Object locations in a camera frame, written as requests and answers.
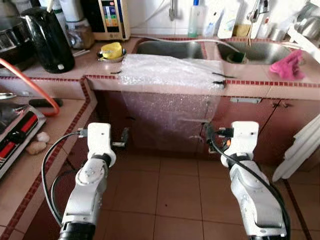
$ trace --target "orange hose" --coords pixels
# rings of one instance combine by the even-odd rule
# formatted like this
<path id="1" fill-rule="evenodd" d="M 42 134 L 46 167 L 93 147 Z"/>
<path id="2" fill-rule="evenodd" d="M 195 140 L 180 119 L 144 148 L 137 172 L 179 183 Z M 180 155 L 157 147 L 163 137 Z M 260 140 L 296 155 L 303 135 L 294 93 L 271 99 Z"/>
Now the orange hose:
<path id="1" fill-rule="evenodd" d="M 39 94 L 41 94 L 52 106 L 53 112 L 43 112 L 45 116 L 55 116 L 60 112 L 60 108 L 55 100 L 53 100 L 42 88 L 40 88 L 37 84 L 35 84 L 29 77 L 24 75 L 19 69 L 15 66 L 8 63 L 6 60 L 0 58 L 0 64 L 5 66 L 8 70 L 14 73 L 17 77 L 21 78 L 26 84 L 35 89 Z"/>

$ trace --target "gas stove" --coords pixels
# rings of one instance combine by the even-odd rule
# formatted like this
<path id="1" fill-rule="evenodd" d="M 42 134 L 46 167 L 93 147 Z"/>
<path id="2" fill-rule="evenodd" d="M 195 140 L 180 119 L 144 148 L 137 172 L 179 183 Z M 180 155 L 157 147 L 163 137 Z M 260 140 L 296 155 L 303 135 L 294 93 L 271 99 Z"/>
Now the gas stove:
<path id="1" fill-rule="evenodd" d="M 0 178 L 45 122 L 30 105 L 0 102 Z"/>

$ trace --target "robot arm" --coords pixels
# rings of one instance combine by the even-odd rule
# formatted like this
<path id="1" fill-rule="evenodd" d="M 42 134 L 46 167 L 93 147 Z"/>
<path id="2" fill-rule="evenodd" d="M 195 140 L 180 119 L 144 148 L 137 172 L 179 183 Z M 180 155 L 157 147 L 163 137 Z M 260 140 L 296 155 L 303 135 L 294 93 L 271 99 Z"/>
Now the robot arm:
<path id="1" fill-rule="evenodd" d="M 214 134 L 207 125 L 207 139 Z M 232 123 L 233 136 L 224 154 L 245 165 L 256 173 L 267 185 L 268 178 L 253 161 L 253 150 L 257 145 L 259 125 L 252 121 Z M 251 240 L 286 240 L 289 235 L 283 219 L 283 210 L 274 195 L 256 177 L 243 167 L 221 156 L 221 162 L 230 169 L 231 191 L 241 211 L 245 231 Z"/>
<path id="2" fill-rule="evenodd" d="M 109 168 L 116 155 L 111 150 L 110 124 L 88 126 L 88 161 L 75 176 L 75 187 L 67 202 L 60 231 L 60 240 L 91 240 L 107 188 Z"/>

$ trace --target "faucet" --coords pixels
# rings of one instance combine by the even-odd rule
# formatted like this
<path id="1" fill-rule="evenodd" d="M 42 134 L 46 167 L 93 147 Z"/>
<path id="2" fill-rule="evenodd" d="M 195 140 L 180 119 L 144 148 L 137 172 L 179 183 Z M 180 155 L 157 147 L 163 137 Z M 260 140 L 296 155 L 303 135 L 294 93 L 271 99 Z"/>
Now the faucet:
<path id="1" fill-rule="evenodd" d="M 171 22 L 175 20 L 176 18 L 176 4 L 175 4 L 176 0 L 171 0 L 171 4 L 170 4 L 170 9 L 169 9 L 169 17 Z"/>
<path id="2" fill-rule="evenodd" d="M 253 10 L 248 13 L 246 19 L 251 23 L 256 23 L 260 14 L 268 13 L 270 10 L 269 0 L 256 0 Z"/>

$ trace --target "black electric kettle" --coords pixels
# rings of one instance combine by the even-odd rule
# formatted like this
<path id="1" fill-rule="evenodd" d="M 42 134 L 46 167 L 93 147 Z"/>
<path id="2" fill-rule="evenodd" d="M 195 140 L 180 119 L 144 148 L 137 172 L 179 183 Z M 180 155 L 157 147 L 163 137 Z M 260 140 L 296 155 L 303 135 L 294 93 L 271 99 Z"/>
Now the black electric kettle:
<path id="1" fill-rule="evenodd" d="M 20 14 L 43 68 L 53 74 L 65 73 L 75 66 L 68 41 L 53 10 L 33 7 Z"/>

